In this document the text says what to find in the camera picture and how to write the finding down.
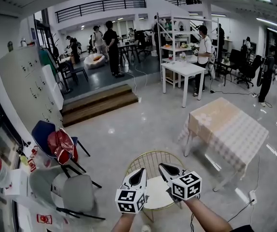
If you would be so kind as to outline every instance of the gray chair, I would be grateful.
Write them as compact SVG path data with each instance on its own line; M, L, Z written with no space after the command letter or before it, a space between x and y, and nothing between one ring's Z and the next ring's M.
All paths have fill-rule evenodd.
M71 177L68 169L76 173L76 176ZM68 179L65 181L61 197L63 199L64 208L57 207L54 203L51 190L54 179L61 173L65 173ZM55 208L57 211L64 212L75 218L80 218L79 215L105 220L102 217L88 215L95 206L95 197L93 186L102 188L97 183L93 182L89 175L81 174L70 165L55 166L48 169L36 169L29 176L29 183L33 193L41 199L43 204Z

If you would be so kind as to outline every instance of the checkered tablecloth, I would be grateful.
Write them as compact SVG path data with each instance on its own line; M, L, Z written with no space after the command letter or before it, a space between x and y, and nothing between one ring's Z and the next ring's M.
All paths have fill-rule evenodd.
M208 149L244 174L267 135L268 130L255 119L219 98L190 112L178 140L199 136Z

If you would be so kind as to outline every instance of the balcony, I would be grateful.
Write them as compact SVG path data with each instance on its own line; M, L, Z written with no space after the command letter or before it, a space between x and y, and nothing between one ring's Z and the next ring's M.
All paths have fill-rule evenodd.
M55 12L57 22L84 15L117 9L146 8L146 0L101 0L88 2Z

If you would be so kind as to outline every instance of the white sneaker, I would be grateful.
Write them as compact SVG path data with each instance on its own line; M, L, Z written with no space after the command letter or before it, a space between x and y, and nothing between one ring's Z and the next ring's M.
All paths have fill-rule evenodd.
M149 225L145 224L143 227L142 227L142 232L151 232L151 228Z

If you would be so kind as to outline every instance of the polished concrete floor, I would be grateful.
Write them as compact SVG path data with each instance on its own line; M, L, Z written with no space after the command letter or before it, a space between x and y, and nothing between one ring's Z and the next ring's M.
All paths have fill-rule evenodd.
M67 128L67 132L78 136L91 154L89 158L78 148L79 162L94 181L103 185L102 189L95 188L95 195L99 215L106 221L88 221L84 231L107 232L113 228L121 215L115 204L116 189L121 185L127 166L144 152L164 150L175 154L188 169L202 177L201 201L226 220L246 206L248 192L257 188L257 204L249 205L230 224L237 228L251 223L256 232L277 232L277 83L271 86L266 97L272 108L263 108L257 98L247 95L250 91L259 93L258 87L247 89L244 84L236 85L230 81L224 87L221 79L214 80L211 88L218 92L209 92L210 80L207 77L205 92L198 101L192 96L191 82L187 107L182 108L183 89L173 89L168 84L167 93L163 94L161 83L153 83L137 89L142 97L141 103ZM226 92L241 94L224 94ZM269 136L249 164L245 177L242 180L235 178L218 192L213 192L212 188L233 169L216 153L206 152L206 146L199 140L195 141L194 150L188 157L184 157L183 146L177 138L189 112L218 97L224 97L257 120L269 130ZM210 160L221 167L219 172ZM131 231L140 232L141 226L148 223L155 232L187 232L190 231L190 216L185 205L182 210L173 205L154 212L155 222L152 224L140 212ZM197 221L194 221L194 227L196 232L203 231Z
M83 67L83 60L87 56L88 53L84 52L80 56L81 61L78 64L76 64L74 68ZM157 57L152 57L151 55L145 57L144 53L141 53L140 60L141 63L139 63L136 58L134 60L133 65L130 63L129 67L123 68L122 71L126 73L125 76L121 78L115 78L114 76L112 76L109 63L106 63L104 66L100 68L87 70L87 75L89 77L88 82L86 81L82 72L77 75L78 85L71 78L67 79L68 86L72 89L72 92L64 95L65 102L66 100L72 100L75 97L82 96L88 92L97 90L99 88L117 84L125 80L129 80L133 78L132 75L134 75L135 77L139 77L145 75L144 73L150 74L160 71L160 64L157 60Z

